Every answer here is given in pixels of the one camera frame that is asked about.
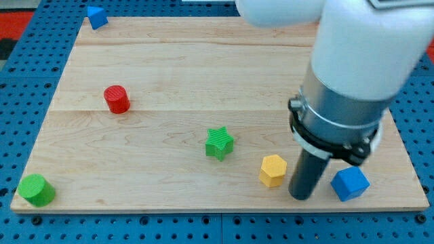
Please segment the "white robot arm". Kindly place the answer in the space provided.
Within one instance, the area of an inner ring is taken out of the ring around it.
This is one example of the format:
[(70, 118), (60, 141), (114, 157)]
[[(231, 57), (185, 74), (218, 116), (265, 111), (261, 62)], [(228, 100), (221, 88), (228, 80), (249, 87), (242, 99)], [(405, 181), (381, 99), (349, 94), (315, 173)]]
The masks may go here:
[(288, 190), (308, 199), (331, 159), (361, 165), (382, 138), (382, 118), (433, 38), (432, 1), (236, 0), (248, 23), (317, 22), (299, 93), (288, 102), (302, 152)]

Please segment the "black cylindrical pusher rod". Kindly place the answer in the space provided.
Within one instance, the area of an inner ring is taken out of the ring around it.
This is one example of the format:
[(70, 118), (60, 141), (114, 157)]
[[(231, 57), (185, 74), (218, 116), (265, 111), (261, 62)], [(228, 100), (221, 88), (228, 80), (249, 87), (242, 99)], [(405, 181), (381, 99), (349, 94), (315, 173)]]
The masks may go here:
[(303, 149), (288, 186), (289, 193), (295, 199), (307, 200), (312, 195), (329, 161), (328, 155), (323, 159)]

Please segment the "black flange mount ring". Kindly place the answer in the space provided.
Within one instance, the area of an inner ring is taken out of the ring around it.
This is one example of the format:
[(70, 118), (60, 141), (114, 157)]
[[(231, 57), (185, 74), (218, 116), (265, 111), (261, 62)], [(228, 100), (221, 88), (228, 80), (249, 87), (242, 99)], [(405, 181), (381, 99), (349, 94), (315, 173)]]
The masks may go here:
[(382, 122), (345, 125), (318, 116), (297, 96), (288, 101), (290, 130), (295, 141), (317, 159), (342, 159), (360, 166), (373, 153), (382, 138)]

